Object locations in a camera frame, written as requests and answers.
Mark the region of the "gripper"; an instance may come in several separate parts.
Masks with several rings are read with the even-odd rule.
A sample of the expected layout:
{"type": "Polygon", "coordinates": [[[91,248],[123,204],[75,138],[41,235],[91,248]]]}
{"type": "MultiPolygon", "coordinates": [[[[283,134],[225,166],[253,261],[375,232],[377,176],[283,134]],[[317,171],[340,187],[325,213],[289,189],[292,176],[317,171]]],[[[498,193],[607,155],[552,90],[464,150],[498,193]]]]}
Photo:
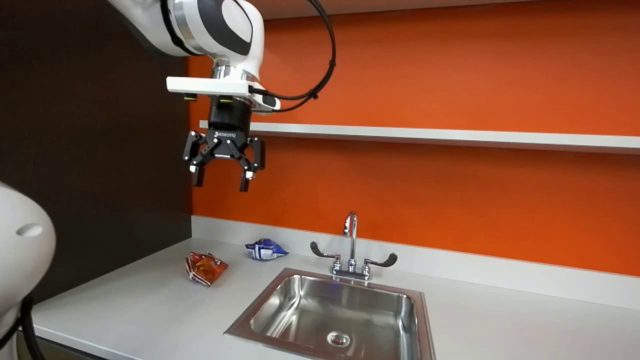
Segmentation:
{"type": "Polygon", "coordinates": [[[206,135],[190,131],[182,158],[189,164],[192,186],[202,187],[205,166],[215,156],[225,156],[240,164],[239,191],[249,191],[250,182],[266,167],[266,143],[262,137],[249,136],[249,103],[234,96],[211,96],[206,135]]]}

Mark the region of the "blue snack packet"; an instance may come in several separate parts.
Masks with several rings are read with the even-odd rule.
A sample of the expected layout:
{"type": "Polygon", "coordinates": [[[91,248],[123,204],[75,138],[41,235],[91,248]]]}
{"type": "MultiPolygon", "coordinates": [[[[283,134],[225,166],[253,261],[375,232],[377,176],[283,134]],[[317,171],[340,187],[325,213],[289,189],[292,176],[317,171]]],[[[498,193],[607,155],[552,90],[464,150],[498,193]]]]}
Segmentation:
{"type": "Polygon", "coordinates": [[[261,238],[253,243],[247,243],[244,247],[249,257],[256,261],[271,261],[288,255],[288,251],[269,238],[261,238]]]}

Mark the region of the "red snack packet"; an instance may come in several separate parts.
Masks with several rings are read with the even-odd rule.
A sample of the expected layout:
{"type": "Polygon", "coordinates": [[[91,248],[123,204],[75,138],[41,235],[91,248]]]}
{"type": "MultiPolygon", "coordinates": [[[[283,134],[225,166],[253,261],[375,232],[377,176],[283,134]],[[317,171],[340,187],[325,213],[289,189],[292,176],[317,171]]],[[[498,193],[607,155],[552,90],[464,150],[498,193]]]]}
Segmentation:
{"type": "Polygon", "coordinates": [[[210,287],[219,279],[228,267],[226,262],[210,252],[197,253],[192,251],[190,256],[185,258],[187,278],[206,287],[210,287]]]}

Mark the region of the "stainless steel sink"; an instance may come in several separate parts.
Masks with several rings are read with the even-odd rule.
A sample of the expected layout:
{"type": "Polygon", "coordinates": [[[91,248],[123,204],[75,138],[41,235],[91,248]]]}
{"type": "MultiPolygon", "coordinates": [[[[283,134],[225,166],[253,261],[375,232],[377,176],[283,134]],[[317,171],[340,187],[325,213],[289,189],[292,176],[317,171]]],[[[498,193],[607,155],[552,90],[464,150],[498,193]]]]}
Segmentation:
{"type": "Polygon", "coordinates": [[[437,360],[423,292],[294,268],[225,335],[313,360],[437,360]]]}

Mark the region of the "chrome tap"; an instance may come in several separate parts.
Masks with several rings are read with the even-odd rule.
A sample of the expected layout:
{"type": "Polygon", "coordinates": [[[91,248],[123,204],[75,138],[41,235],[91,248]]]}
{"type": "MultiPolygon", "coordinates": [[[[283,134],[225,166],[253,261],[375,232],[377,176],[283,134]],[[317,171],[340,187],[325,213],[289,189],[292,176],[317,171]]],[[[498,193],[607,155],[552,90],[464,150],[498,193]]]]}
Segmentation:
{"type": "Polygon", "coordinates": [[[373,265],[381,268],[392,267],[398,261],[398,255],[394,252],[390,253],[386,260],[382,262],[371,259],[364,259],[362,266],[359,268],[358,262],[355,258],[358,239],[358,222],[358,214],[354,210],[347,214],[343,226],[343,237],[349,239],[350,241],[349,258],[346,263],[346,267],[344,267],[342,264],[342,256],[340,254],[330,254],[322,252],[319,249],[318,243],[316,241],[312,241],[310,243],[310,249],[315,256],[318,256],[320,258],[330,258],[333,260],[332,267],[330,268],[331,275],[343,278],[351,278],[353,280],[359,281],[370,281],[373,278],[373,274],[371,272],[371,267],[373,265]]]}

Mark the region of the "white wall shelf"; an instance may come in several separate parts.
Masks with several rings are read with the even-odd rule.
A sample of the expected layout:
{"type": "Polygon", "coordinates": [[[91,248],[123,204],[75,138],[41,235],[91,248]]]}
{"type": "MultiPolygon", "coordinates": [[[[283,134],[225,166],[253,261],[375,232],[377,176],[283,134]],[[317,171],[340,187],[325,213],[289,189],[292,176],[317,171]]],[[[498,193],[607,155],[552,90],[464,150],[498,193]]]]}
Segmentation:
{"type": "Polygon", "coordinates": [[[254,121],[256,136],[640,156],[640,136],[419,129],[254,121]]]}

